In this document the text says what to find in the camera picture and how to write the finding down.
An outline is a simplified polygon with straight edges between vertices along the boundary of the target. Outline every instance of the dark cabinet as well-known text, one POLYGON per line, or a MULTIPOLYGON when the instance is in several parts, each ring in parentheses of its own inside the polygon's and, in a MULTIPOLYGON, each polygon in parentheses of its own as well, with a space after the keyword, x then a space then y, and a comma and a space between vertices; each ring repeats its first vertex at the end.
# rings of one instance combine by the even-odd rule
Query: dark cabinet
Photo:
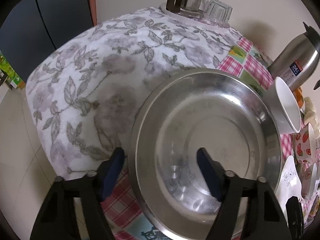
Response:
POLYGON ((35 0, 22 0, 12 9, 0 28, 0 50, 24 81, 55 50, 35 0))
POLYGON ((92 26, 88 0, 22 0, 0 28, 0 50, 27 81, 56 48, 92 26))
POLYGON ((38 0, 38 4, 56 48, 92 27, 88 0, 38 0))

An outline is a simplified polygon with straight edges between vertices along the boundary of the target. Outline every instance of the tiled floor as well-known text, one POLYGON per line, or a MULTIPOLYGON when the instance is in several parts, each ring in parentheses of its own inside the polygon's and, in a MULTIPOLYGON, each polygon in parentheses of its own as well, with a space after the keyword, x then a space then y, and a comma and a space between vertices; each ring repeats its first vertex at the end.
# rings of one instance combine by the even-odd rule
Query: tiled floor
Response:
MULTIPOLYGON (((9 90, 0 103, 0 147, 0 209, 17 236, 26 240, 56 174, 41 147, 25 90, 9 90)), ((87 231, 76 203, 84 239, 87 231)))

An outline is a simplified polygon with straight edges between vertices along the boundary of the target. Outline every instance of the white wall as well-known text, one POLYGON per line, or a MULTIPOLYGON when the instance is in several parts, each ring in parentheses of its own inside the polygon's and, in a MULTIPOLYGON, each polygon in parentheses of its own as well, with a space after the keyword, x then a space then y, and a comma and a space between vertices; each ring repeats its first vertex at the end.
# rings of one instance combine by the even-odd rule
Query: white wall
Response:
MULTIPOLYGON (((96 0, 98 22, 157 6, 166 0, 96 0)), ((303 21, 320 32, 316 22, 300 0, 221 0, 233 7, 230 25, 262 48, 271 59, 294 37, 305 32, 303 21)), ((303 95, 311 96, 320 111, 320 89, 313 91, 320 79, 320 67, 303 85, 303 95)))

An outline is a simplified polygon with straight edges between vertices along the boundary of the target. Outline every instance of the stainless steel bowl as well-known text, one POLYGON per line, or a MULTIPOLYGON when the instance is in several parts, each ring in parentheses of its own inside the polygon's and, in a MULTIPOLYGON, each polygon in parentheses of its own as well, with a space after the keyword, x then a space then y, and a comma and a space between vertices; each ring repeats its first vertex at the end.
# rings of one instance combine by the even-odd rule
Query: stainless steel bowl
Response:
MULTIPOLYGON (((261 98, 238 78, 211 69, 179 73, 142 106, 132 133, 129 169, 144 214, 174 239, 205 239, 220 203, 211 196, 196 152, 205 147, 226 170, 267 178, 276 190, 280 136, 261 98)), ((240 205, 234 234, 241 231, 240 205)))

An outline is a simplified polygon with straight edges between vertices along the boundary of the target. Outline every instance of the thermos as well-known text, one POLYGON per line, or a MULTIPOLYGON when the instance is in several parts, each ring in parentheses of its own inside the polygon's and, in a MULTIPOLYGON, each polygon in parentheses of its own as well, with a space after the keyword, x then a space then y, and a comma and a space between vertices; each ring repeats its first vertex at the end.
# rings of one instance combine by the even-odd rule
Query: thermos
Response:
MULTIPOLYGON (((300 87, 316 70, 320 58, 320 35, 303 23, 306 32, 295 37, 268 68, 275 79, 281 77, 291 91, 300 87)), ((320 80, 314 87, 320 87, 320 80)))

